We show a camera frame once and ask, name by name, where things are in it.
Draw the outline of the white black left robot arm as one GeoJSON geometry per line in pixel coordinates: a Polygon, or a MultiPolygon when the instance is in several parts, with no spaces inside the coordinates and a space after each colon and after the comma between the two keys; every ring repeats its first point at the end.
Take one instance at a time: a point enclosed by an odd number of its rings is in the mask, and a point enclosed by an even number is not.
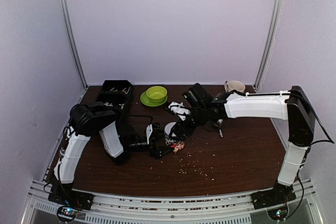
{"type": "Polygon", "coordinates": [[[157,144],[164,137],[158,123],[150,122],[140,135],[124,118],[122,113],[101,102],[71,108],[69,124],[64,130],[68,144],[60,150],[52,176],[61,184],[54,194],[64,205],[71,205],[76,199],[75,192],[65,185],[73,183],[81,154],[93,136],[101,137],[106,153],[117,165],[125,163],[132,152],[148,151],[151,157],[160,159],[173,151],[171,146],[157,144]]]}

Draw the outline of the clear plastic jar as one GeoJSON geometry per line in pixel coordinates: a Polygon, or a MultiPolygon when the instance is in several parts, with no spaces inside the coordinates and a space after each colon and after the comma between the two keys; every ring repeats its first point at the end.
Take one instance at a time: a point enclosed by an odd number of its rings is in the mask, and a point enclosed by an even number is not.
{"type": "Polygon", "coordinates": [[[166,145],[170,148],[173,153],[177,153],[178,151],[184,149],[185,142],[178,141],[178,142],[166,142],[166,145]]]}

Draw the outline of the black three-compartment candy tray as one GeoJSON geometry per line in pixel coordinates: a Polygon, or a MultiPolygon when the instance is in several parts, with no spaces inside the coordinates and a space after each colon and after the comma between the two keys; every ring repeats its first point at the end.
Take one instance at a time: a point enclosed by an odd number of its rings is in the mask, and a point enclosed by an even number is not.
{"type": "Polygon", "coordinates": [[[96,102],[112,109],[122,122],[128,114],[133,91],[134,86],[128,80],[105,80],[96,102]]]}

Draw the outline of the silver metal scoop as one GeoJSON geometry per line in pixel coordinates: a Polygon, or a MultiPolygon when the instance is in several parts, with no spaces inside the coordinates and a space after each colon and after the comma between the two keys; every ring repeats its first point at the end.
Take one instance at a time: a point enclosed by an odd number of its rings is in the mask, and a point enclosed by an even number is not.
{"type": "Polygon", "coordinates": [[[218,119],[216,122],[215,122],[215,125],[217,126],[218,128],[218,132],[219,132],[219,136],[220,138],[223,138],[223,131],[222,131],[222,127],[223,127],[223,119],[218,119]]]}

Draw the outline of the green bowl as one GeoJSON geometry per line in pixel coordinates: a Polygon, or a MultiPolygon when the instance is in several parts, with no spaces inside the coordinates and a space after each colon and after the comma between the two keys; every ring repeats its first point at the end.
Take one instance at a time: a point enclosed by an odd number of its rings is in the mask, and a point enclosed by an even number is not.
{"type": "Polygon", "coordinates": [[[158,102],[159,99],[165,98],[167,89],[163,86],[152,86],[146,90],[146,94],[150,100],[158,102]]]}

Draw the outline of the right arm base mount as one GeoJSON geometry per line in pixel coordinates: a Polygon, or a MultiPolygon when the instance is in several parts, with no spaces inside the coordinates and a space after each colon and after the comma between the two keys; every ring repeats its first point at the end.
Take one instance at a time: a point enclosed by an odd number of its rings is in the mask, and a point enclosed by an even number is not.
{"type": "Polygon", "coordinates": [[[268,217],[273,221],[285,221],[289,217],[288,202],[295,200],[293,185],[275,182],[273,188],[251,194],[254,209],[267,208],[268,217]]]}

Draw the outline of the green saucer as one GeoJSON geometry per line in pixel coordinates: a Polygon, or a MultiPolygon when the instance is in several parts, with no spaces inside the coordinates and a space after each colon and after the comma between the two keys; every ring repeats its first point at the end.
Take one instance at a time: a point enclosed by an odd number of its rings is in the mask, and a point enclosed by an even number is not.
{"type": "Polygon", "coordinates": [[[143,92],[140,96],[141,103],[149,107],[161,106],[167,101],[167,99],[168,99],[168,96],[165,96],[165,98],[159,99],[158,102],[155,102],[149,99],[146,92],[143,92]]]}

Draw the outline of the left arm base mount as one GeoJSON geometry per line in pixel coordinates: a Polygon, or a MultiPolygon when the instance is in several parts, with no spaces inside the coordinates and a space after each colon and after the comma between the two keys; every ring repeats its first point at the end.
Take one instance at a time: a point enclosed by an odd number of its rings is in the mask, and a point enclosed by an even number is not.
{"type": "Polygon", "coordinates": [[[59,204],[56,217],[61,223],[72,222],[80,211],[91,209],[93,194],[73,190],[72,184],[61,184],[58,180],[50,184],[48,200],[59,204]]]}

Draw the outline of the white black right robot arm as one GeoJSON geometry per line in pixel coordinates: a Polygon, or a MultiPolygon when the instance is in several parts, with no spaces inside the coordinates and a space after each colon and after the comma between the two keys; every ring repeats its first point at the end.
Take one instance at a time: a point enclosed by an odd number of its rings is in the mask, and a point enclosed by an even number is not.
{"type": "Polygon", "coordinates": [[[242,93],[236,90],[212,97],[199,83],[183,94],[190,107],[171,102],[166,110],[180,119],[172,127],[178,140],[193,135],[207,122],[236,118],[272,118],[288,122],[289,145],[277,178],[278,185],[269,192],[272,203],[289,196],[295,177],[314,137],[315,115],[303,89],[293,86],[276,93],[242,93]]]}

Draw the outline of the silver jar lid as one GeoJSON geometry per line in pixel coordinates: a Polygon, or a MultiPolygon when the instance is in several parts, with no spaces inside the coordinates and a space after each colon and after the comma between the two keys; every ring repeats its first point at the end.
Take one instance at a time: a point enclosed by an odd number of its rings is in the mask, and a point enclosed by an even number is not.
{"type": "Polygon", "coordinates": [[[170,122],[168,123],[165,127],[164,127],[164,134],[165,134],[165,139],[167,141],[171,141],[171,137],[170,137],[170,132],[171,129],[173,128],[173,126],[175,125],[176,122],[170,122]]]}

